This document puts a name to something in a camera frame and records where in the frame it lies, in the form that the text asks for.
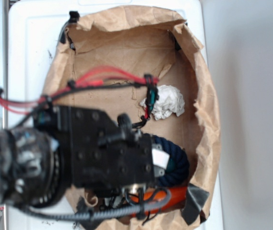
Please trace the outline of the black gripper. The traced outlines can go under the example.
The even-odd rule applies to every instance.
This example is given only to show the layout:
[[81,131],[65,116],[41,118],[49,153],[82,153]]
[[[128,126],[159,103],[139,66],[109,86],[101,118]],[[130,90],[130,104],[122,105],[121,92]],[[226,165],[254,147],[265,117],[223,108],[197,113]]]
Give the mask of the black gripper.
[[66,185],[95,191],[150,187],[165,175],[169,154],[134,130],[126,114],[114,122],[101,110],[59,105],[39,111],[33,122],[58,142]]

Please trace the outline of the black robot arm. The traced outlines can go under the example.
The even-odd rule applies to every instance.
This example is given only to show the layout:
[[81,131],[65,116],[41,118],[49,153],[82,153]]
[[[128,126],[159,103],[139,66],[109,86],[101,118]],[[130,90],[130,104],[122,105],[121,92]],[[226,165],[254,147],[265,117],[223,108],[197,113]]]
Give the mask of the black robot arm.
[[126,114],[55,106],[0,130],[0,204],[48,207],[74,186],[99,197],[157,185],[169,155]]

